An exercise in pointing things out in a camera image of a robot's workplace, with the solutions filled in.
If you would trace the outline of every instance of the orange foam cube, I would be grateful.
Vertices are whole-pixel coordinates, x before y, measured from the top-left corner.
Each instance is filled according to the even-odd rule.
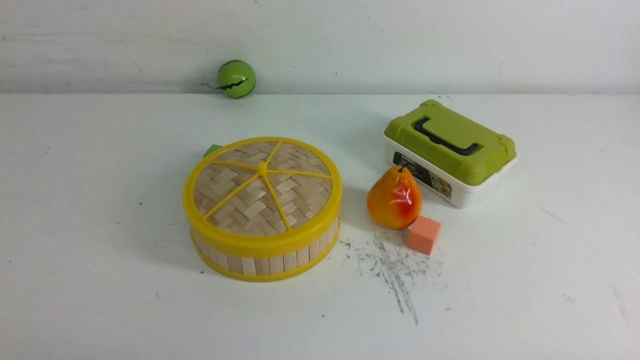
[[[431,255],[439,234],[439,222],[426,217],[418,217],[411,226],[406,246],[423,254]]]

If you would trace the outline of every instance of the label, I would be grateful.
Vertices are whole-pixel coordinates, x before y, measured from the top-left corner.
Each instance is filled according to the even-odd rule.
[[[419,165],[415,161],[407,158],[399,152],[394,153],[394,164],[405,166],[411,172],[416,180],[434,189],[437,193],[451,200],[451,184],[444,181],[441,177],[432,174],[429,170]]]

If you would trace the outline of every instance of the yellow plastic rim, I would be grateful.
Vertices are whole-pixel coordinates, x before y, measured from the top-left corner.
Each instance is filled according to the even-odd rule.
[[[276,146],[271,151],[271,154],[267,158],[267,162],[264,166],[258,166],[256,168],[251,167],[247,164],[233,163],[228,161],[215,161],[214,159],[219,155],[223,154],[226,151],[234,149],[239,146],[248,145],[251,143],[257,142],[276,142]],[[295,170],[286,171],[286,170],[268,170],[266,169],[266,165],[268,165],[268,161],[271,160],[275,152],[278,150],[279,146],[283,143],[289,143],[291,145],[295,145],[305,149],[312,154],[316,155],[327,167],[330,175],[322,175],[315,174],[309,172],[299,172]],[[193,199],[193,188],[195,186],[196,180],[198,176],[202,172],[202,170],[210,165],[210,164],[219,164],[219,165],[229,165],[229,166],[238,166],[243,168],[249,168],[251,170],[256,171],[256,175],[252,176],[249,180],[247,180],[244,184],[236,188],[232,193],[227,195],[219,204],[217,204],[211,211],[202,216],[198,211],[195,201]],[[291,229],[289,227],[288,221],[284,216],[284,211],[278,201],[278,198],[275,196],[273,188],[271,187],[271,183],[266,175],[268,174],[300,174],[304,176],[316,176],[322,178],[328,178],[332,180],[332,190],[329,195],[329,199],[327,203],[324,205],[324,208],[311,220],[309,220],[305,225],[297,227],[295,229]],[[248,236],[242,234],[231,233],[229,231],[222,230],[220,228],[214,227],[206,220],[207,217],[216,211],[226,200],[234,196],[238,191],[242,190],[245,186],[249,185],[252,181],[256,180],[256,178],[261,177],[265,182],[267,188],[269,188],[269,192],[271,192],[271,196],[273,197],[276,206],[278,207],[278,211],[280,212],[280,216],[283,218],[285,226],[287,227],[287,231],[280,234],[267,235],[267,236]],[[288,254],[303,247],[310,245],[312,242],[317,241],[324,233],[326,233],[329,228],[334,223],[335,219],[340,215],[340,202],[342,198],[342,179],[340,178],[340,173],[338,172],[338,168],[335,166],[333,161],[325,155],[319,149],[290,138],[281,138],[281,137],[259,137],[259,138],[249,138],[245,140],[241,140],[238,142],[234,142],[223,146],[212,153],[210,153],[206,158],[204,158],[194,169],[191,171],[189,177],[187,178],[184,191],[182,193],[182,203],[184,205],[184,211],[187,216],[187,220],[191,224],[191,228],[194,233],[198,236],[203,243],[207,246],[212,247],[220,252],[223,252],[227,255],[231,256],[239,256],[241,258],[270,258],[272,256],[281,256],[284,254]],[[228,270],[221,268],[221,273],[225,274]]]
[[[294,277],[294,276],[300,275],[303,272],[306,272],[307,270],[310,270],[312,267],[316,266],[320,261],[322,261],[322,259],[324,259],[325,256],[327,256],[327,254],[329,254],[329,251],[331,251],[331,249],[335,245],[335,242],[338,240],[338,235],[340,234],[340,227],[341,226],[342,226],[342,221],[340,221],[338,223],[338,229],[336,230],[335,235],[333,236],[333,239],[331,240],[331,242],[329,244],[327,244],[326,249],[324,249],[313,260],[311,260],[308,263],[306,263],[306,264],[304,264],[302,266],[299,266],[299,267],[297,267],[295,269],[292,269],[292,270],[289,270],[289,271],[285,271],[285,272],[281,272],[279,274],[250,275],[250,274],[239,274],[237,272],[233,272],[231,270],[227,270],[227,269],[223,268],[222,266],[216,265],[213,261],[211,261],[209,258],[207,258],[205,256],[205,254],[202,253],[202,251],[200,250],[198,245],[196,244],[196,241],[193,239],[193,236],[191,237],[191,241],[193,241],[193,245],[195,246],[196,250],[198,251],[198,255],[200,256],[202,261],[204,261],[205,264],[209,265],[210,268],[212,268],[213,270],[219,272],[220,274],[222,274],[224,276],[227,276],[227,277],[230,277],[231,279],[235,279],[235,280],[250,281],[250,282],[271,282],[271,281],[284,280],[284,279],[288,279],[290,277]]]

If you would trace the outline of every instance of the orange pear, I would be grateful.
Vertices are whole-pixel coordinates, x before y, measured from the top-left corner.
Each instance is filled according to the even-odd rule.
[[[409,169],[394,166],[387,170],[369,190],[367,211],[387,229],[409,227],[422,211],[422,194]]]

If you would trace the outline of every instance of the black handle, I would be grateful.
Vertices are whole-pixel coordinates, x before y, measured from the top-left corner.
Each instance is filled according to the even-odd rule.
[[[462,156],[469,156],[471,155],[474,151],[476,151],[476,149],[478,148],[478,144],[473,143],[471,145],[469,145],[467,148],[459,148],[451,143],[449,143],[448,141],[438,137],[436,134],[432,134],[429,131],[426,131],[423,128],[423,125],[425,122],[431,120],[430,118],[424,118],[418,122],[415,123],[415,125],[413,126],[413,128],[418,131],[420,134],[423,134],[425,136],[427,136],[432,142],[437,143],[438,145],[444,145],[444,147],[448,148],[449,150],[455,152],[456,154],[460,154]]]

